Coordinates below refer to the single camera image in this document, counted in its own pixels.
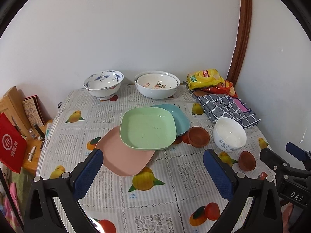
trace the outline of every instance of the dish towel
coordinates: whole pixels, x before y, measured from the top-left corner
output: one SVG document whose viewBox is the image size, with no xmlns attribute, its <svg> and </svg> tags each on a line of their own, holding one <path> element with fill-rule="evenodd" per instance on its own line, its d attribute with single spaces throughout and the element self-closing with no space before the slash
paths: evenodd
<svg viewBox="0 0 311 233">
<path fill-rule="evenodd" d="M 221 117 L 229 117 L 246 129 L 256 126 L 260 122 L 256 113 L 248 108 L 239 98 L 232 98 L 226 94 L 196 96 L 189 89 L 188 84 L 186 82 L 184 84 L 192 97 L 203 107 L 205 114 L 213 123 Z"/>
</svg>

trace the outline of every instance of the green plate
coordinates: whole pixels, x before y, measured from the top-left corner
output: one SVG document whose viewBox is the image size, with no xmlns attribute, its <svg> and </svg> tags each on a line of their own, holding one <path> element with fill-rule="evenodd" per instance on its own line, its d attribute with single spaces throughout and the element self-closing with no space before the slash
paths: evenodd
<svg viewBox="0 0 311 233">
<path fill-rule="evenodd" d="M 162 108 L 137 107 L 122 118 L 121 140 L 137 150 L 162 150 L 176 139 L 172 114 Z"/>
</svg>

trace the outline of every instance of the book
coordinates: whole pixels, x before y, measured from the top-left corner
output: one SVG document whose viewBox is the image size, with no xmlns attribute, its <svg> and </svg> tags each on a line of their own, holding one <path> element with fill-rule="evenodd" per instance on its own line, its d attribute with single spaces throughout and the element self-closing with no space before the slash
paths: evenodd
<svg viewBox="0 0 311 233">
<path fill-rule="evenodd" d="M 30 122 L 30 124 L 33 126 L 34 124 L 37 124 L 39 127 L 42 127 L 45 125 L 44 119 L 41 114 L 41 110 L 38 103 L 38 96 L 33 95 L 25 100 L 23 100 L 23 106 L 26 112 L 26 116 Z"/>
</svg>

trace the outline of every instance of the white porcelain bowl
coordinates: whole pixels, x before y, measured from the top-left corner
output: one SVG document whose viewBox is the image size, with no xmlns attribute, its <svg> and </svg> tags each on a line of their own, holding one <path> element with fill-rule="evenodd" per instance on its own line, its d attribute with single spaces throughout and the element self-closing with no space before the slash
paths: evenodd
<svg viewBox="0 0 311 233">
<path fill-rule="evenodd" d="M 167 74 L 144 74 L 137 79 L 137 83 L 144 88 L 166 90 L 177 87 L 178 81 Z"/>
<path fill-rule="evenodd" d="M 234 152 L 240 149 L 247 139 L 243 127 L 228 117 L 221 117 L 217 120 L 213 138 L 218 148 L 224 152 Z"/>
<path fill-rule="evenodd" d="M 83 83 L 89 93 L 98 99 L 105 101 L 114 96 L 119 90 L 124 75 L 119 71 L 101 71 L 89 76 Z"/>
<path fill-rule="evenodd" d="M 173 74 L 161 71 L 142 72 L 135 76 L 138 91 L 152 99 L 165 99 L 174 95 L 180 80 Z"/>
</svg>

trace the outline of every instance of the blue and white bowl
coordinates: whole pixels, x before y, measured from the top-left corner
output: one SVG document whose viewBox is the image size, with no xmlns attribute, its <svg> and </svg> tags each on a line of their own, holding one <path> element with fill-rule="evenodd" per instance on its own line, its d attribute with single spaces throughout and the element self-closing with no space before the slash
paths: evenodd
<svg viewBox="0 0 311 233">
<path fill-rule="evenodd" d="M 246 144 L 246 133 L 235 120 L 221 117 L 217 120 L 213 130 L 215 144 L 224 152 L 234 152 Z"/>
<path fill-rule="evenodd" d="M 83 87 L 101 101 L 109 100 L 119 90 L 124 75 L 119 71 L 101 71 L 89 76 Z"/>
</svg>

